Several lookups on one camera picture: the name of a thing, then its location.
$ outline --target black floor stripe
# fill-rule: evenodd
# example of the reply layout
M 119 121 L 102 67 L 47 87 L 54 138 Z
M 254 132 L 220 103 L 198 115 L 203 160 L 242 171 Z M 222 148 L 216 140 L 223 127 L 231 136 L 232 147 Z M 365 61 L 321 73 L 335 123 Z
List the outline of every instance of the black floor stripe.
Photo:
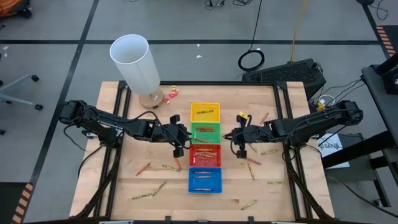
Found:
M 251 44 L 252 40 L 148 40 L 149 44 Z M 0 44 L 80 44 L 80 40 L 0 40 Z M 111 45 L 114 40 L 84 40 L 84 44 Z M 255 40 L 254 44 L 291 45 L 292 40 Z M 296 45 L 380 45 L 380 40 L 296 40 Z
M 0 40 L 0 44 L 79 44 L 80 40 Z
M 50 143 L 51 143 L 52 137 L 54 135 L 55 128 L 57 127 L 58 117 L 62 110 L 63 103 L 65 102 L 65 99 L 67 97 L 68 90 L 69 90 L 70 84 L 72 82 L 73 75 L 75 74 L 75 70 L 76 70 L 76 66 L 77 66 L 77 63 L 80 58 L 81 50 L 83 49 L 84 41 L 87 38 L 87 34 L 90 29 L 91 22 L 93 21 L 93 17 L 94 17 L 94 13 L 95 13 L 97 5 L 98 5 L 98 1 L 99 0 L 94 0 L 93 5 L 90 9 L 90 13 L 88 14 L 85 28 L 83 29 L 83 33 L 81 34 L 78 46 L 76 48 L 75 56 L 73 56 L 73 60 L 70 65 L 68 75 L 65 79 L 65 83 L 63 84 L 63 88 L 62 88 L 60 97 L 58 99 L 57 106 L 55 107 L 55 111 L 54 111 L 54 114 L 53 114 L 51 122 L 50 122 L 50 127 L 47 131 L 47 134 L 45 135 L 42 149 L 40 150 L 40 154 L 39 154 L 39 157 L 37 158 L 36 165 L 35 165 L 33 173 L 32 173 L 32 177 L 30 178 L 30 182 L 32 182 L 34 186 L 36 186 L 36 183 L 39 179 L 40 173 L 43 169 L 44 160 L 49 151 Z
M 372 16 L 372 14 L 371 14 L 371 11 L 369 10 L 369 7 L 367 6 L 367 5 L 362 5 L 362 8 L 363 8 L 363 10 L 364 10 L 364 12 L 365 12 L 365 14 L 366 14 L 366 17 L 368 18 L 368 21 L 369 21 L 369 23 L 371 24 L 371 27 L 372 27 L 372 30 L 373 30 L 373 32 L 374 32 L 374 35 L 376 35 L 376 37 L 377 37 L 377 40 L 378 40 L 378 42 L 380 43 L 380 45 L 381 45 L 381 48 L 383 49 L 383 53 L 384 53 L 384 56 L 386 57 L 386 58 L 389 58 L 390 56 L 389 56 L 389 54 L 388 54 L 388 52 L 387 52 L 387 49 L 384 47 L 384 45 L 382 45 L 381 43 L 382 43 L 382 40 L 381 40 L 381 37 L 379 36 L 379 32 L 377 31 L 377 25 L 376 25 L 376 22 L 374 21 L 374 19 L 373 19 L 373 16 Z

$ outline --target metal bracket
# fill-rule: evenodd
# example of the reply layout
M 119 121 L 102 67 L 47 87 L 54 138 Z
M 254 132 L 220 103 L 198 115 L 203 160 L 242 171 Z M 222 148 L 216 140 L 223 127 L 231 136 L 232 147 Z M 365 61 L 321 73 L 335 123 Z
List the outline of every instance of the metal bracket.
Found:
M 254 224 L 254 217 L 248 217 L 249 224 Z
M 172 224 L 172 217 L 171 216 L 164 217 L 164 223 L 165 224 Z

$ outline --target floor tile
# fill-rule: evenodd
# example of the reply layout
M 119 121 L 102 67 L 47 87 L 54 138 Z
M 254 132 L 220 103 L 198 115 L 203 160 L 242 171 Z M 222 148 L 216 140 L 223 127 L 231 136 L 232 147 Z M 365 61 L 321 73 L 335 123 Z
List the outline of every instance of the floor tile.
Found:
M 2 40 L 79 40 L 93 0 L 31 1 L 33 16 L 3 20 Z

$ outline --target wooden tabletop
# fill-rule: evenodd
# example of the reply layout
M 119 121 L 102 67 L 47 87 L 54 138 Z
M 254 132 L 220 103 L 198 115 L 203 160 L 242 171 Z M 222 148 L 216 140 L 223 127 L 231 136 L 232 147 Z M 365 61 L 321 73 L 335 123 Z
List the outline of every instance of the wooden tabletop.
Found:
M 294 117 L 309 114 L 303 84 L 295 82 L 287 84 Z M 98 109 L 113 112 L 117 86 L 118 82 L 103 82 L 96 105 Z M 161 89 L 168 94 L 171 86 L 161 86 Z M 252 115 L 252 124 L 259 124 L 258 122 L 266 112 L 269 112 L 267 120 L 277 119 L 274 92 L 271 86 L 190 85 L 178 86 L 178 89 L 178 96 L 172 98 L 169 105 L 162 105 L 154 110 L 162 123 L 169 123 L 170 116 L 179 114 L 181 123 L 189 131 L 192 102 L 220 103 L 222 134 L 230 133 L 237 127 L 236 115 L 240 111 Z M 284 117 L 286 117 L 281 91 L 280 97 Z M 138 96 L 132 94 L 128 118 L 134 118 L 144 111 L 145 109 L 138 102 Z M 144 118 L 152 119 L 149 114 Z M 310 141 L 308 144 L 317 146 L 316 141 Z M 162 164 L 176 167 L 172 156 L 173 147 L 170 144 L 154 144 L 137 141 L 130 137 L 124 138 L 111 218 L 113 220 L 164 220 L 165 216 L 171 216 L 172 220 L 245 221 L 248 220 L 248 216 L 253 216 L 256 221 L 294 220 L 289 185 L 267 183 L 268 181 L 288 181 L 285 162 L 281 157 L 282 144 L 262 143 L 253 144 L 253 146 L 258 154 L 247 148 L 248 157 L 262 163 L 261 166 L 251 165 L 256 176 L 255 181 L 250 176 L 246 161 L 237 159 L 229 148 L 229 141 L 223 139 L 221 142 L 223 192 L 221 194 L 189 194 L 188 150 L 185 151 L 185 156 L 179 159 L 182 171 L 174 172 L 162 167 Z M 97 139 L 88 140 L 85 156 L 97 147 Z M 260 155 L 261 152 L 270 149 L 279 149 L 279 152 Z M 95 154 L 83 166 L 70 215 L 76 215 L 98 188 L 104 151 Z M 309 191 L 324 210 L 334 216 L 319 153 L 306 147 L 301 150 L 301 155 Z M 136 177 L 136 172 L 148 162 L 152 165 Z M 168 180 L 167 184 L 155 197 L 131 199 L 153 192 L 164 180 Z M 298 188 L 297 194 L 301 216 L 305 217 L 302 194 Z M 104 202 L 107 197 L 108 192 L 105 192 Z M 254 199 L 258 202 L 240 211 L 245 204 Z

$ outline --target white sign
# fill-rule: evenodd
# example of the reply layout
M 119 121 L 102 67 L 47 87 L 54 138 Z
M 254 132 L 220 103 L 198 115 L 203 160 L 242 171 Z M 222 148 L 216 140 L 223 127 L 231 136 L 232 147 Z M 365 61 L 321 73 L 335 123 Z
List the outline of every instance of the white sign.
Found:
M 322 136 L 322 138 L 318 139 L 318 144 L 323 142 L 325 139 L 330 137 L 332 134 L 325 134 Z M 322 157 L 328 156 L 330 154 L 333 154 L 337 151 L 340 151 L 343 149 L 343 146 L 341 145 L 340 138 L 338 137 L 337 134 L 333 135 L 330 139 L 325 141 L 322 145 L 318 146 L 319 151 L 321 151 Z M 329 167 L 327 169 L 335 169 L 335 168 L 345 168 L 349 167 L 348 162 L 344 162 L 342 164 L 338 164 L 332 167 Z

